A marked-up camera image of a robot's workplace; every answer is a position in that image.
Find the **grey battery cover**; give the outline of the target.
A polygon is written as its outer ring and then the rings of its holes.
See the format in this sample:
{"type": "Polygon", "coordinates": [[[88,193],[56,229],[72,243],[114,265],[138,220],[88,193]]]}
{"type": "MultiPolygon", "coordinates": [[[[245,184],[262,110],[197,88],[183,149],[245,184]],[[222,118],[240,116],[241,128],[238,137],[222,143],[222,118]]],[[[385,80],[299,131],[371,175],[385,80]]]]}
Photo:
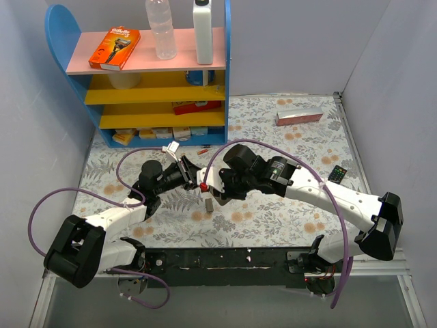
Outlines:
{"type": "Polygon", "coordinates": [[[205,205],[206,205],[206,212],[207,213],[214,212],[214,206],[213,206],[212,200],[210,198],[205,200],[205,205]]]}

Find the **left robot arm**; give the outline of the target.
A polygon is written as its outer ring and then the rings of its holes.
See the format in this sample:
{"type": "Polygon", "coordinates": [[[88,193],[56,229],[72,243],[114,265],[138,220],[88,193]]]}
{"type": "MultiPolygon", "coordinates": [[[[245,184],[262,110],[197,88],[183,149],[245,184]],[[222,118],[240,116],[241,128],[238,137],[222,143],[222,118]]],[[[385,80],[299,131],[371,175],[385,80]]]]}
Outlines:
{"type": "Polygon", "coordinates": [[[145,247],[133,238],[115,239],[115,235],[149,219],[161,204],[160,194],[178,187],[195,189],[204,175],[204,169],[185,156],[167,168],[158,161],[146,161],[120,207],[85,218],[70,215],[64,220],[44,257],[44,268],[77,288],[88,285],[101,271],[142,271],[145,247]]]}

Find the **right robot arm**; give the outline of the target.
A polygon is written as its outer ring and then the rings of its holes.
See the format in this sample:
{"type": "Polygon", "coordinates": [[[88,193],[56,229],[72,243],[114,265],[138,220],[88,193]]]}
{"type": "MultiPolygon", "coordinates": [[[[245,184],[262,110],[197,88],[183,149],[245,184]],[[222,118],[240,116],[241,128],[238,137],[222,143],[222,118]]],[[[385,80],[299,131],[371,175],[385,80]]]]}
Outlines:
{"type": "Polygon", "coordinates": [[[394,258],[404,223],[400,197],[387,192],[383,196],[353,191],[331,181],[320,182],[303,165],[274,156],[265,160],[249,147],[236,144],[223,157],[227,168],[219,176],[224,184],[222,201],[244,200],[250,191],[278,195],[308,203],[332,214],[341,213],[353,225],[346,234],[321,236],[308,257],[323,265],[349,256],[367,254],[390,261],[394,258]]]}

